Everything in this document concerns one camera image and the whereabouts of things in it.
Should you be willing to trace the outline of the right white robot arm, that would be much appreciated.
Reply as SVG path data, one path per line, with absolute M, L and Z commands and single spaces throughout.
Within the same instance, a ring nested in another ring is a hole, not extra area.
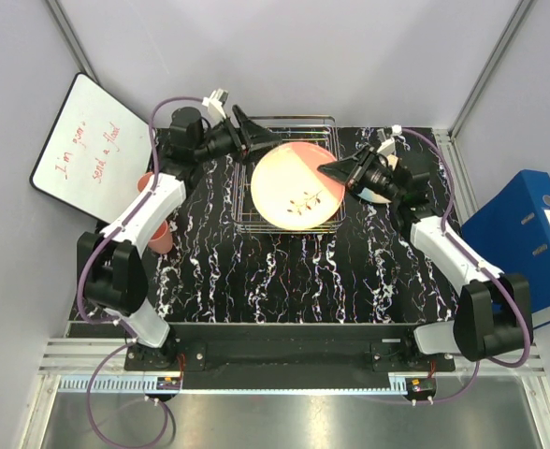
M 388 200 L 396 230 L 431 260 L 459 295 L 453 320 L 417 326 L 412 340 L 400 347 L 406 368 L 424 369 L 440 354 L 515 368 L 527 361 L 533 342 L 527 279 L 487 262 L 435 210 L 427 164 L 391 164 L 381 152 L 366 147 L 318 170 L 363 200 Z

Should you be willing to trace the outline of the light pink plastic cup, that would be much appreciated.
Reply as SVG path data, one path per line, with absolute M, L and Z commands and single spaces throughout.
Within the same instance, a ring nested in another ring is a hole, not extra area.
M 173 247 L 173 238 L 167 221 L 163 221 L 161 225 L 152 235 L 148 242 L 148 248 L 155 253 L 166 254 Z

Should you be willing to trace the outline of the pink rimmed ceramic plate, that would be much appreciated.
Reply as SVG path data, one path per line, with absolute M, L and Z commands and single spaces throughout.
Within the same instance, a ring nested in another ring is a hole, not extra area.
M 314 230 L 332 218 L 345 187 L 318 171 L 337 158 L 321 146 L 286 142 L 260 159 L 251 178 L 253 205 L 268 223 L 286 231 Z

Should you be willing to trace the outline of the metal wire dish rack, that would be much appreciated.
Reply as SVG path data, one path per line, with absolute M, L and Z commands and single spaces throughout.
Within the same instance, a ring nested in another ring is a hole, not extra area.
M 341 159 L 340 140 L 336 121 L 330 115 L 262 115 L 251 120 L 279 134 L 283 143 L 306 141 L 331 152 Z M 255 208 L 251 195 L 251 177 L 256 162 L 235 163 L 233 175 L 232 219 L 239 233 L 245 234 L 332 234 L 346 217 L 345 201 L 326 222 L 310 230 L 283 230 L 270 224 Z

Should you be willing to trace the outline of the cream and blue plate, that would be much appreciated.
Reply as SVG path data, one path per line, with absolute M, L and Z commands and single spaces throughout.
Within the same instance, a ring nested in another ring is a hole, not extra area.
M 374 193 L 369 188 L 364 188 L 359 194 L 358 197 L 361 198 L 364 201 L 369 202 L 370 204 L 378 204 L 378 205 L 385 205 L 389 204 L 390 200 L 385 198 L 384 196 L 381 196 L 379 194 Z

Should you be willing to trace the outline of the salmon pink plastic cup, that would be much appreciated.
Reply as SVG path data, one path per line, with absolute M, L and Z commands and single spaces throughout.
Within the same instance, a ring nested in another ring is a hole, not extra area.
M 144 191 L 144 189 L 147 187 L 149 182 L 152 180 L 152 177 L 153 177 L 153 173 L 152 172 L 147 172 L 138 179 L 138 181 L 137 181 L 137 191 L 139 193 Z

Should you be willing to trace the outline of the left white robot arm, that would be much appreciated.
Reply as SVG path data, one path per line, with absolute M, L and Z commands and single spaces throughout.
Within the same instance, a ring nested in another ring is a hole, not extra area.
M 93 321 L 84 308 L 92 302 L 106 314 L 100 321 L 122 326 L 131 337 L 128 344 L 145 348 L 145 359 L 159 370 L 170 369 L 181 356 L 175 331 L 148 299 L 141 256 L 167 216 L 197 187 L 204 163 L 224 156 L 254 162 L 282 142 L 241 107 L 232 112 L 208 126 L 199 109 L 176 109 L 165 132 L 151 133 L 154 172 L 141 193 L 114 222 L 83 233 L 77 243 L 80 317 Z

